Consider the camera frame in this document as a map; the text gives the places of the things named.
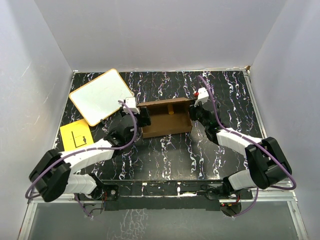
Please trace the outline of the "small yellow cylinder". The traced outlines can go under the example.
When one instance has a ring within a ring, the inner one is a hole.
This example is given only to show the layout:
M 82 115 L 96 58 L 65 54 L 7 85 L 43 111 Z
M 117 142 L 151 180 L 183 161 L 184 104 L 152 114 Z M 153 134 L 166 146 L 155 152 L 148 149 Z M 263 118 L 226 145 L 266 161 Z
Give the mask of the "small yellow cylinder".
M 173 114 L 175 113 L 172 104 L 168 104 L 168 105 L 167 105 L 167 110 L 168 110 L 168 114 L 169 114 L 169 115 L 173 115 Z

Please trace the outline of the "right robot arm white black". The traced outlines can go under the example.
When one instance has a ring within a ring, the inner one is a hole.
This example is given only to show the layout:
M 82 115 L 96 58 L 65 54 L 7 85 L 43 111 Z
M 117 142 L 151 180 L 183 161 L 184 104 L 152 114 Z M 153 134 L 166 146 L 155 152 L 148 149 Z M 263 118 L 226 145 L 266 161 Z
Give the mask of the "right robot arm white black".
M 261 139 L 226 128 L 218 123 L 219 110 L 213 109 L 209 102 L 196 104 L 192 101 L 188 112 L 192 121 L 197 121 L 204 127 L 208 140 L 236 151 L 247 160 L 246 170 L 223 179 L 220 191 L 226 197 L 233 199 L 242 189 L 247 188 L 275 188 L 275 184 L 292 174 L 291 166 L 275 138 Z

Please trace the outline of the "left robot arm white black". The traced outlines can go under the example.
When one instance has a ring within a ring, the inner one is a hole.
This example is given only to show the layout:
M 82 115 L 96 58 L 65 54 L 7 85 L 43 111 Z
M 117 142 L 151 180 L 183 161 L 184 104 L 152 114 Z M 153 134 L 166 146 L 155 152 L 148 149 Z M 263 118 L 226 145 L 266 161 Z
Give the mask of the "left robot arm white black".
M 132 145 L 139 129 L 151 125 L 150 113 L 145 106 L 136 108 L 136 112 L 126 112 L 120 108 L 121 119 L 108 134 L 86 147 L 59 152 L 48 150 L 36 167 L 31 171 L 31 182 L 25 197 L 33 199 L 32 189 L 45 202 L 53 202 L 63 194 L 86 195 L 93 200 L 101 199 L 104 185 L 93 173 L 78 174 L 79 170 L 107 161 L 118 156 Z

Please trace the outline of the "brown cardboard box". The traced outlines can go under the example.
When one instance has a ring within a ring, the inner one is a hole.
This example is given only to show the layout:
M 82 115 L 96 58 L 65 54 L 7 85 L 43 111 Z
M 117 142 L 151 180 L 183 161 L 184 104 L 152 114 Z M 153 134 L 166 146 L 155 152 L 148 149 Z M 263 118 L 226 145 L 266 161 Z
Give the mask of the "brown cardboard box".
M 191 103 L 192 100 L 185 97 L 139 103 L 139 108 L 148 108 L 151 118 L 151 125 L 142 127 L 142 137 L 147 139 L 191 132 Z M 168 113 L 168 105 L 173 105 L 173 115 Z

